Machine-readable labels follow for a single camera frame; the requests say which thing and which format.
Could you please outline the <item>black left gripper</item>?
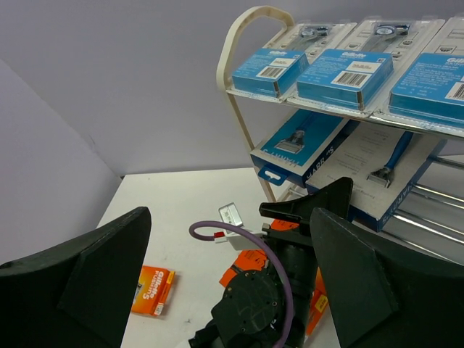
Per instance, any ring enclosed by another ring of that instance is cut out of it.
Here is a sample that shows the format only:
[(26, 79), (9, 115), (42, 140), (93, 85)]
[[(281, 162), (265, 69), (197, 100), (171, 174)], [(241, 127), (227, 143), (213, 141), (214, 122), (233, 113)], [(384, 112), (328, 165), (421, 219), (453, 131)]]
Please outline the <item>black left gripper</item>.
[[(298, 199), (262, 203), (259, 212), (290, 223), (309, 223), (315, 208), (347, 218), (353, 184), (342, 177)], [(318, 269), (309, 225), (287, 231), (265, 228), (262, 237), (231, 224), (218, 227), (255, 244), (269, 263), (230, 280), (211, 310), (212, 320), (189, 339), (189, 346), (302, 347)]]

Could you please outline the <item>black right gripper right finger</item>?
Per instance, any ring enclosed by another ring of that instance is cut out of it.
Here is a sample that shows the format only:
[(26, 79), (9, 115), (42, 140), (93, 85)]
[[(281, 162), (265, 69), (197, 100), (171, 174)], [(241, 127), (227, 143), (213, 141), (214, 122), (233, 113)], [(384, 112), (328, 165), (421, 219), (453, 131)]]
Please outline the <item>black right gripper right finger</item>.
[(322, 208), (310, 230), (341, 347), (463, 346), (462, 265)]

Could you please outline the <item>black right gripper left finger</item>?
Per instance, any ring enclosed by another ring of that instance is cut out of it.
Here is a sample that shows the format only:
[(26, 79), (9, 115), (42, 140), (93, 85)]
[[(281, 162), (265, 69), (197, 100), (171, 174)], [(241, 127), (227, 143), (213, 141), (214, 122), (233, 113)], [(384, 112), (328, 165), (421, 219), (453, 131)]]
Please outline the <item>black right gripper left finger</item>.
[(1, 346), (120, 347), (151, 226), (137, 207), (1, 265)]

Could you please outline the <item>grey Harry's box blue razor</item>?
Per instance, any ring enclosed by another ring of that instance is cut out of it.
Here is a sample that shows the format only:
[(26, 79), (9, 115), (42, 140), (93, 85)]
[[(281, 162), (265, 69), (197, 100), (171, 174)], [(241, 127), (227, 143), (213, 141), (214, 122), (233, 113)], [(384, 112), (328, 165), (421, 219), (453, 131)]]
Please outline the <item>grey Harry's box blue razor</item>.
[(446, 143), (433, 135), (360, 123), (306, 187), (312, 192), (341, 177), (351, 178), (351, 218), (379, 232)]

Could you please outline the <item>clear Gillette blister pack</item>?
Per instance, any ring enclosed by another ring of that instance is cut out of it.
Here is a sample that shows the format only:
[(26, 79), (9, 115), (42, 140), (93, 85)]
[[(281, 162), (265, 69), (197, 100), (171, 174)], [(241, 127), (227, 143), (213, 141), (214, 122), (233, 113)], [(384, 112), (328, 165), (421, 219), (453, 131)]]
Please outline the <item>clear Gillette blister pack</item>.
[(444, 23), (435, 17), (365, 19), (298, 77), (287, 102), (333, 115), (368, 117)]
[(281, 103), (296, 88), (297, 78), (326, 50), (337, 47), (355, 22), (301, 22), (276, 42), (258, 49), (231, 75), (228, 92)]

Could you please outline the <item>white Gillette Skinguard razor pack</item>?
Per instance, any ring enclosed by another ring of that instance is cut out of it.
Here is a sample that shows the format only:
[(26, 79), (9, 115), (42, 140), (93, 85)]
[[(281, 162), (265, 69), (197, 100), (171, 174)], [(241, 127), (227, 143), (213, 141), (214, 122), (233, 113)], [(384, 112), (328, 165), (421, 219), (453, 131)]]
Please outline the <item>white Gillette Skinguard razor pack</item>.
[(463, 138), (463, 15), (448, 19), (373, 120)]

